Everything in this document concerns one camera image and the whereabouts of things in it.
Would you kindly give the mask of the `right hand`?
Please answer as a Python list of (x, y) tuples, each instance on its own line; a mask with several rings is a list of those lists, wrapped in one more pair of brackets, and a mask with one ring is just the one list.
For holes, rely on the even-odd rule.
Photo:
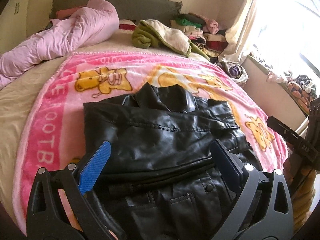
[(317, 171), (311, 170), (310, 166), (304, 166), (301, 169), (301, 173), (303, 176), (306, 176), (306, 179), (302, 186), (298, 189), (295, 197), (291, 198), (293, 207), (294, 233), (297, 233), (311, 216), (310, 208), (316, 194), (314, 183), (316, 180)]

